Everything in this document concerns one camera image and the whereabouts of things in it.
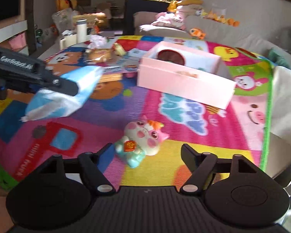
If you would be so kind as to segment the blue wet wipes pack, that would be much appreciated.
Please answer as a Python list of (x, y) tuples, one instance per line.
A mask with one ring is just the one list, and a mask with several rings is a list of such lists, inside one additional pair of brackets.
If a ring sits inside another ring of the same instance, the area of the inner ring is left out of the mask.
[(76, 83), (74, 96), (42, 88), (34, 95), (26, 107), (22, 122), (32, 120), (68, 117), (79, 110), (94, 92), (104, 69), (100, 66), (84, 66), (65, 73), (60, 77)]

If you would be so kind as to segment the packaged bread bun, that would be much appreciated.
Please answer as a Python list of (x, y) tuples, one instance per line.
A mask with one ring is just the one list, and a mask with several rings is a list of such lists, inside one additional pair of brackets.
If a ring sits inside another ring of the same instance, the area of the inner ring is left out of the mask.
[(112, 49), (94, 49), (86, 50), (84, 53), (84, 61), (88, 63), (104, 63), (113, 59)]

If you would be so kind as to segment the pink teal lucky cat toy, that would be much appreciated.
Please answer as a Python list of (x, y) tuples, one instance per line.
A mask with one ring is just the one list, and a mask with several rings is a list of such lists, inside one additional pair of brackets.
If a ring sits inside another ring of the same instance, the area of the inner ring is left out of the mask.
[(156, 155), (169, 138), (169, 134), (161, 130), (164, 126), (143, 115), (125, 126), (122, 138), (115, 143), (115, 152), (129, 167), (138, 167), (146, 156)]

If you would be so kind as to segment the pink volcano toy package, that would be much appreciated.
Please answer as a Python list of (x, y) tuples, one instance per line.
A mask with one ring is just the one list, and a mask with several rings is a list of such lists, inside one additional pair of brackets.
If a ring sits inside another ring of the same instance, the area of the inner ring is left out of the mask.
[(135, 73), (138, 71), (140, 61), (140, 57), (129, 55), (115, 56), (110, 61), (104, 63), (104, 73)]

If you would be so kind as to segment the pink cardboard box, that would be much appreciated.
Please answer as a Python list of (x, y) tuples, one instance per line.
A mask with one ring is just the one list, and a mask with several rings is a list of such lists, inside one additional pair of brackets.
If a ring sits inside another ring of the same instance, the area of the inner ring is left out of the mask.
[[(159, 60), (163, 50), (180, 54), (184, 65)], [(164, 41), (141, 57), (137, 85), (222, 110), (229, 105), (236, 88), (220, 56)]]

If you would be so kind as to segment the yarn doll red hat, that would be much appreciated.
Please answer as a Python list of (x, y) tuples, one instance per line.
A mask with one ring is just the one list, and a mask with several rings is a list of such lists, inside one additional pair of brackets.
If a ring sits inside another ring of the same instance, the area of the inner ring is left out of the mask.
[(178, 65), (185, 65), (184, 57), (174, 50), (161, 50), (157, 53), (157, 59), (160, 61), (170, 62)]

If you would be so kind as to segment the white desk organiser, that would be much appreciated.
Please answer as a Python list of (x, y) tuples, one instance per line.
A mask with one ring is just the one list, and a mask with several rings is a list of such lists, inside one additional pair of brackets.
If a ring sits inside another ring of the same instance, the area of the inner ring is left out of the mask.
[(59, 41), (60, 50), (64, 50), (77, 43), (77, 33), (72, 30), (65, 30), (62, 36), (63, 38)]

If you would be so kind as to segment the wooden biscuit block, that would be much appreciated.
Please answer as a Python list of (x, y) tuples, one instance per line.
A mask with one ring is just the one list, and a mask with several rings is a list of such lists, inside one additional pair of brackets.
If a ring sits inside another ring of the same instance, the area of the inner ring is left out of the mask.
[(104, 74), (101, 76), (99, 83), (107, 83), (107, 82), (114, 82), (114, 81), (121, 81), (123, 78), (122, 73), (116, 74)]

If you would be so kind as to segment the crumpled white pink cloth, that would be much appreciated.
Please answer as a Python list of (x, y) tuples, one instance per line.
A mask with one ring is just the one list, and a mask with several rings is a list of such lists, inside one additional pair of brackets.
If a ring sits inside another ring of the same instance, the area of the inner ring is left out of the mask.
[(94, 50), (103, 47), (107, 43), (107, 38), (101, 35), (90, 35), (88, 49)]

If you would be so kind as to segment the white thermos bottle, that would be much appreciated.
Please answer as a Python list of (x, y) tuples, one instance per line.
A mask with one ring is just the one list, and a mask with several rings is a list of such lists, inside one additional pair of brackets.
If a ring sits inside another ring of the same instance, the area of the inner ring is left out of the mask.
[(77, 20), (77, 43), (83, 43), (87, 40), (87, 20)]

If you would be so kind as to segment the gold crown toy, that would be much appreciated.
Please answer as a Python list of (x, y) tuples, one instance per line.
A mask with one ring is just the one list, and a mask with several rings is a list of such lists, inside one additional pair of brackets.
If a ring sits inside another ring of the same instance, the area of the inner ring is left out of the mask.
[(125, 49), (119, 43), (114, 43), (112, 48), (117, 56), (124, 56), (126, 54)]

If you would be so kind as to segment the teal cloth on sofa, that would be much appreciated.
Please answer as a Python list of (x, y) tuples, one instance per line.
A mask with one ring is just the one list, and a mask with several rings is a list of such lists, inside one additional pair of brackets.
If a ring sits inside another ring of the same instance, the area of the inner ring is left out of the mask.
[(290, 69), (290, 65), (287, 60), (273, 48), (271, 48), (268, 52), (268, 59), (277, 66), (283, 66)]

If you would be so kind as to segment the orange clownfish plush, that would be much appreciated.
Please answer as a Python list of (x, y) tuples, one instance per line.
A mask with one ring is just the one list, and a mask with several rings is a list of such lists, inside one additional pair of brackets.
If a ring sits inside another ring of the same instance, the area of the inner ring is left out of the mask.
[(201, 39), (201, 40), (205, 39), (205, 33), (199, 28), (190, 29), (189, 34), (191, 35), (191, 37), (195, 39)]

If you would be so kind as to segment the pink patterned blanket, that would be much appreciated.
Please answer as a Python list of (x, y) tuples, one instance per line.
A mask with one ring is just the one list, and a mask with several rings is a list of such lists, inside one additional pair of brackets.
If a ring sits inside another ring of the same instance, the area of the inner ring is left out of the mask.
[(179, 30), (185, 30), (183, 19), (174, 13), (161, 12), (156, 14), (155, 21), (151, 23), (153, 26), (170, 27)]

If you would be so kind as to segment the yellow plush toy pile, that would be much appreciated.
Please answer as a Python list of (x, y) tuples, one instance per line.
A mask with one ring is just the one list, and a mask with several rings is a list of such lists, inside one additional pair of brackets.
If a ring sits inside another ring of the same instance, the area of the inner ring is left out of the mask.
[(205, 12), (204, 9), (199, 9), (196, 11), (196, 16), (222, 24), (227, 24), (233, 27), (238, 27), (240, 25), (239, 21), (236, 21), (233, 18), (225, 18), (224, 15), (217, 15), (216, 13), (212, 12), (212, 10), (210, 12)]

